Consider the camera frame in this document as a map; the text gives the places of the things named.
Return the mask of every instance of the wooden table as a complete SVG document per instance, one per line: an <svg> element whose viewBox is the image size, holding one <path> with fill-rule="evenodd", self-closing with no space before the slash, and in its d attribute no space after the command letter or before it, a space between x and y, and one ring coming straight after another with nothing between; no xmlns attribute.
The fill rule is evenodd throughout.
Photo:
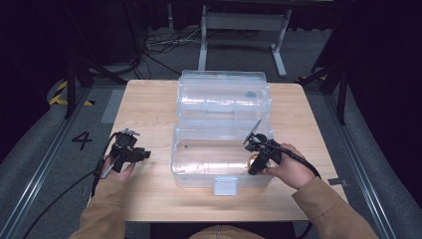
<svg viewBox="0 0 422 239"><path fill-rule="evenodd" d="M317 122L301 86L269 84L273 99L274 139L293 144L323 180L337 178ZM126 221L213 222L306 220L291 194L274 178L265 188L239 188L237 196L214 196L213 188L180 188L170 171L173 128L177 124L176 81L130 81L112 132L129 127L140 132L136 146L151 150L130 178ZM341 185L333 188L346 199Z"/></svg>

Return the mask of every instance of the person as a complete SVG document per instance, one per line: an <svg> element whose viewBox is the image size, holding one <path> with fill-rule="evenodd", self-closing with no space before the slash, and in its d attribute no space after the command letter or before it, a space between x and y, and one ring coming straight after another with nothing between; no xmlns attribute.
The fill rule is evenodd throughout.
<svg viewBox="0 0 422 239"><path fill-rule="evenodd" d="M282 143L295 154L304 157L293 145ZM80 229L70 238L124 238L123 208L125 188L134 164L124 171L111 171L100 180L96 195L81 216ZM282 153L282 162L263 170L267 175L280 178L297 190L292 196L316 226L320 238L377 238L377 235L351 206L303 164ZM213 226L191 236L198 238L262 238L257 234L232 226Z"/></svg>

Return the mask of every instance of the metal stand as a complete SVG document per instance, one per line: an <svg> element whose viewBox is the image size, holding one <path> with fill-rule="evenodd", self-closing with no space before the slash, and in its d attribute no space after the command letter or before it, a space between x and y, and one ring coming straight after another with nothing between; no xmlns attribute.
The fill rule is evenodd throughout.
<svg viewBox="0 0 422 239"><path fill-rule="evenodd" d="M319 78L326 76L325 81L320 86L319 90L324 95L330 95L334 91L335 87L339 85L338 101L337 101L337 116L341 124L345 125L344 122L344 107L345 97L347 92L347 75L344 72L343 65L332 66L329 68L322 69L306 78L298 78L297 83L301 86L305 86Z"/></svg>
<svg viewBox="0 0 422 239"><path fill-rule="evenodd" d="M77 101L77 87L76 79L79 80L83 88L90 88L94 84L94 79L89 71L89 68L93 68L97 72L101 73L107 78L110 78L114 82L125 85L127 81L109 72L102 66L92 63L81 57L74 57L68 64L66 80L68 81L68 111L66 112L65 119L68 119L75 110Z"/></svg>
<svg viewBox="0 0 422 239"><path fill-rule="evenodd" d="M285 38L291 13L291 10L286 11L285 15L211 13L207 11L207 6L203 6L201 20L202 41L198 71L205 71L207 63L207 29L278 31L280 34L277 44L271 45L271 51L279 76L284 78L287 73L280 55L280 48Z"/></svg>

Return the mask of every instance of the metal rail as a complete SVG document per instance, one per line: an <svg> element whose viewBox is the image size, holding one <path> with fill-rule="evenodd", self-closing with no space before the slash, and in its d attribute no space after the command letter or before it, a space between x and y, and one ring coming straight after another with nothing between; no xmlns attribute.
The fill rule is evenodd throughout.
<svg viewBox="0 0 422 239"><path fill-rule="evenodd" d="M68 119L65 119L60 125L52 144L40 162L40 165L38 166L33 177L28 182L28 185L26 186L13 212L9 216L9 219L1 230L0 239L14 238L28 210L37 197L37 194L40 191L40 188L43 185L53 163L56 161L57 154L63 144L63 139L69 131L69 128L71 127L72 122L78 114L78 111L87 100L90 91L91 89L89 88L81 89L74 113Z"/></svg>
<svg viewBox="0 0 422 239"><path fill-rule="evenodd" d="M375 220L378 228L379 236L381 238L396 238L394 231L385 215L384 209L382 208L381 202L379 201L378 194L376 193L369 177L365 171L365 168L360 160L359 155L354 147L353 141L351 140L350 134L346 126L342 125L336 115L336 106L333 98L330 95L324 95L323 99L329 108L329 114L341 135L342 140L347 148L347 152L350 156L350 166L356 176L357 182L359 183L360 189L362 190L363 196L365 197L366 203L368 204L369 210Z"/></svg>

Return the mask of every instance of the person's left hand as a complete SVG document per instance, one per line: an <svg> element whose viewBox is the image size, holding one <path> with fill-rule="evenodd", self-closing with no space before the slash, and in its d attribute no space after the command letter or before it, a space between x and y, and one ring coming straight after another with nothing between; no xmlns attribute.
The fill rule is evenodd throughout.
<svg viewBox="0 0 422 239"><path fill-rule="evenodd" d="M111 165L113 158L111 156L106 155L105 156L105 165L103 166L102 175L106 172L106 170ZM130 178L130 175L133 173L135 163L131 163L127 166L127 168L121 172L116 172L114 170L110 170L108 173L107 179L121 181L121 182L127 182Z"/></svg>

